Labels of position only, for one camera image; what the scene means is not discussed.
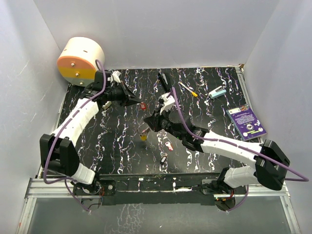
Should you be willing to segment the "metal keyring with keys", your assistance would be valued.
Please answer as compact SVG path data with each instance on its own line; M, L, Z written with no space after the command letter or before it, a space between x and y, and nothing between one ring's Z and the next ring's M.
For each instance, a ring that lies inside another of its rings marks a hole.
M151 131L151 129L150 129L149 127L146 128L146 129L144 129L144 130L139 134L140 139L141 139L142 141L146 141L146 140L147 140L147 136L148 136L148 134L149 134L150 131Z

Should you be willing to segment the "red tag key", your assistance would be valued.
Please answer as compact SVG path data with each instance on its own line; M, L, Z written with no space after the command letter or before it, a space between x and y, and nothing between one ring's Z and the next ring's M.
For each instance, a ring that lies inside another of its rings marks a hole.
M167 141L167 142L165 143L165 145L167 146L167 148L169 149L169 151L173 151L173 147L172 147L172 145L171 145L171 143L170 143L169 141Z

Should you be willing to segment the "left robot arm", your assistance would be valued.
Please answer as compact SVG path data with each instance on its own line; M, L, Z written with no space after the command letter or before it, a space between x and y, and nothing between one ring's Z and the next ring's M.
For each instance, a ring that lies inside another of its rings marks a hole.
M120 71L97 71L95 80L84 88L65 121L51 134L42 135L39 147L44 176L51 171L62 175L63 179L84 184L84 189L91 195L100 191L101 183L95 179L96 173L80 162L76 143L101 108L114 101L123 107L141 102L119 78L120 75Z

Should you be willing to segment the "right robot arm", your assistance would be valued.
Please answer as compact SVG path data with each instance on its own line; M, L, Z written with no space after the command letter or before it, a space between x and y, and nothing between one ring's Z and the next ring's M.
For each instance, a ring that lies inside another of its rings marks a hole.
M239 168L224 168L218 179L206 184L206 188L220 193L254 184L280 191L290 161L271 140L264 143L244 142L220 136L207 129L194 126L190 118L180 117L177 111L153 113L144 122L154 132L164 130L182 142L191 151L225 156L244 163Z

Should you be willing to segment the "red key with silver blade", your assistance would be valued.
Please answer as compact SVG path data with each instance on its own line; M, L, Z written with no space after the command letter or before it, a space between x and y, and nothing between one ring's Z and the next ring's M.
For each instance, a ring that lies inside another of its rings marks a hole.
M142 110L145 110L145 109L146 109L146 104L145 104L145 103L141 103L140 106L141 106L141 109L142 109Z

